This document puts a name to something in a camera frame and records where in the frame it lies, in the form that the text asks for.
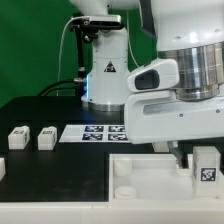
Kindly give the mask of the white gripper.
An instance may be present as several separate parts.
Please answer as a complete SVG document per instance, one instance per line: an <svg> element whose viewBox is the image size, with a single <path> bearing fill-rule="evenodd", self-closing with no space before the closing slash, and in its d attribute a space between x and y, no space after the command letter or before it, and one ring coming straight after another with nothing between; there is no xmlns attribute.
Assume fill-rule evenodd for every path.
<svg viewBox="0 0 224 224"><path fill-rule="evenodd" d="M170 91L133 94L125 104L124 124L133 144L169 141L169 151L182 168L177 141L224 137L224 96L184 102Z"/></svg>

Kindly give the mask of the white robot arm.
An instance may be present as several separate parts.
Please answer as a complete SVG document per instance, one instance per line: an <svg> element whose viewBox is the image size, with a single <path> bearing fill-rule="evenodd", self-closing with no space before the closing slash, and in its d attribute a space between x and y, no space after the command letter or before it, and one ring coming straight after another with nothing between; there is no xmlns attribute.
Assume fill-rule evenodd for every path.
<svg viewBox="0 0 224 224"><path fill-rule="evenodd" d="M93 40L84 106L124 112L133 144L167 143L183 163L183 140L224 136L224 0L70 0ZM157 56L133 71L117 9L139 9Z"/></svg>

